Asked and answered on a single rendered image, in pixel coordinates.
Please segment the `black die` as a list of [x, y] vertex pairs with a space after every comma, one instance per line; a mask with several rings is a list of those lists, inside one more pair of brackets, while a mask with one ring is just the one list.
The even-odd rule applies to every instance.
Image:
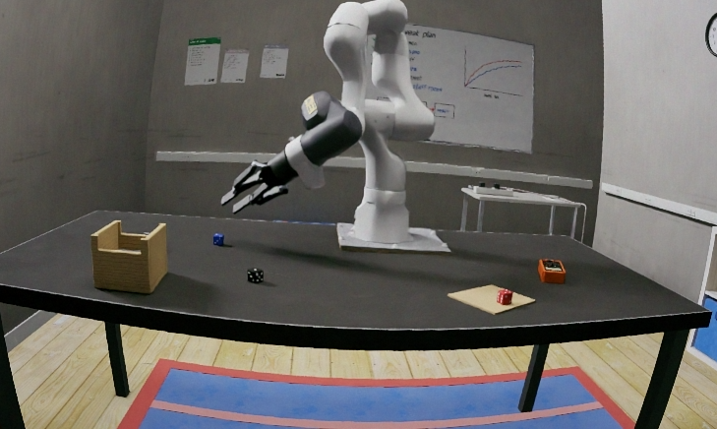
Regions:
[[248, 270], [248, 281], [258, 283], [264, 281], [264, 271], [253, 268]]

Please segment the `red die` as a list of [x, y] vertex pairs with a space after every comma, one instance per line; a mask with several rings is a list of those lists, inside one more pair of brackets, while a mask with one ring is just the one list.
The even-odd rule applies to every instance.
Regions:
[[498, 297], [497, 302], [502, 305], [508, 305], [511, 304], [513, 292], [505, 289], [505, 290], [499, 290], [498, 291]]

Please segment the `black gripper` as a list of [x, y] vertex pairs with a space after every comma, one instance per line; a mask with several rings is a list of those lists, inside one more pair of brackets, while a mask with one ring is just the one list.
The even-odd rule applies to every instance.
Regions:
[[[261, 171], [252, 176], [259, 169]], [[249, 205], [257, 204], [260, 206], [280, 195], [288, 194], [289, 185], [287, 183], [298, 176], [297, 171], [289, 164], [285, 150], [263, 164], [257, 163], [257, 160], [254, 159], [251, 165], [234, 180], [232, 191], [222, 197], [221, 205], [225, 206], [239, 196], [240, 193], [257, 184], [264, 183], [252, 195], [234, 205], [233, 213], [236, 215]], [[281, 187], [275, 187], [276, 185]]]

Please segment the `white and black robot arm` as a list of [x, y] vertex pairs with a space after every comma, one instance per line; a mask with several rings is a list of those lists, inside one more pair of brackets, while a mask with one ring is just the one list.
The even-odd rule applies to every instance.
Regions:
[[[403, 34], [407, 19], [400, 0], [340, 4], [330, 19], [324, 49], [343, 80], [342, 100], [328, 92], [316, 92], [304, 100], [301, 118], [306, 133], [289, 138], [291, 143], [285, 148], [289, 164], [306, 189], [314, 191], [326, 184], [323, 164], [360, 143], [366, 158], [366, 185], [347, 236], [371, 242], [413, 240], [404, 205], [406, 164], [388, 148], [388, 139], [426, 141], [436, 124], [411, 85]], [[372, 34], [376, 35], [372, 81], [391, 102], [365, 99], [365, 42], [366, 35]]]

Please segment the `beige flat mat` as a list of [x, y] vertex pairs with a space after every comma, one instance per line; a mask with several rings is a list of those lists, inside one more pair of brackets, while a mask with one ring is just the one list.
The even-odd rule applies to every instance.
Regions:
[[513, 293], [511, 304], [502, 305], [497, 302], [497, 295], [499, 290], [503, 289], [494, 285], [487, 285], [456, 293], [451, 293], [448, 294], [448, 297], [469, 304], [494, 315], [536, 302], [536, 300], [534, 299], [522, 296], [517, 293]]

